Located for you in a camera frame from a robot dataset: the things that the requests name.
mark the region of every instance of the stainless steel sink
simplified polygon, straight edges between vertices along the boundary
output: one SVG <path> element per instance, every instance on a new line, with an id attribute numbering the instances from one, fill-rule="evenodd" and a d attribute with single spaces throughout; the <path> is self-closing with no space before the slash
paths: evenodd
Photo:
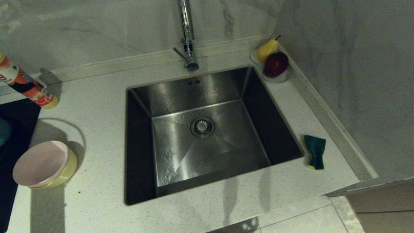
<path id="1" fill-rule="evenodd" d="M 253 68 L 128 90 L 125 202 L 301 157 Z"/>

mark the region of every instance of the pear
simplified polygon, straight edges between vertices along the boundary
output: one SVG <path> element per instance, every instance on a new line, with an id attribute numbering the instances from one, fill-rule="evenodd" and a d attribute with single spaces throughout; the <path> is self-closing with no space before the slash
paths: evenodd
<path id="1" fill-rule="evenodd" d="M 273 53 L 277 52 L 277 46 L 279 41 L 277 39 L 280 37 L 279 35 L 276 39 L 271 39 L 268 42 L 264 43 L 262 46 L 259 47 L 257 51 L 258 60 L 265 63 L 266 59 Z"/>

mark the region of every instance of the black cooktop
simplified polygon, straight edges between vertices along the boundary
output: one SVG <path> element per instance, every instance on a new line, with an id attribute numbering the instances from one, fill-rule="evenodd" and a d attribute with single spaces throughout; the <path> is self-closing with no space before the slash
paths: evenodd
<path id="1" fill-rule="evenodd" d="M 31 100 L 18 100 L 0 105 L 0 117 L 12 125 L 10 139 L 0 147 L 0 233 L 6 232 L 16 195 L 13 167 L 29 148 L 40 107 Z"/>

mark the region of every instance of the drain strainer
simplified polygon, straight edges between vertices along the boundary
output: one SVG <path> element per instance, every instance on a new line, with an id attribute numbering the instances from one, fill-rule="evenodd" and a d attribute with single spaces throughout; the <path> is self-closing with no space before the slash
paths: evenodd
<path id="1" fill-rule="evenodd" d="M 198 138 L 210 137 L 214 133 L 215 128 L 214 121 L 206 116 L 195 118 L 190 126 L 191 133 Z"/>

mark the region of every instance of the white speckled countertop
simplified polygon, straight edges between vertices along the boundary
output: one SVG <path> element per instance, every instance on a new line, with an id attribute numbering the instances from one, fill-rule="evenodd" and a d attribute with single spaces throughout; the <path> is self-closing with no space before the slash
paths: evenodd
<path id="1" fill-rule="evenodd" d="M 203 57 L 198 73 L 252 65 L 250 50 Z M 72 80 L 48 87 L 60 103 L 42 110 L 31 145 L 64 141 L 79 156 L 73 178 L 55 189 L 19 186 L 8 232 L 208 232 L 359 180 L 291 81 L 267 85 L 298 141 L 327 139 L 325 170 L 308 156 L 144 203 L 124 203 L 126 89 L 188 77 L 181 62 Z"/>

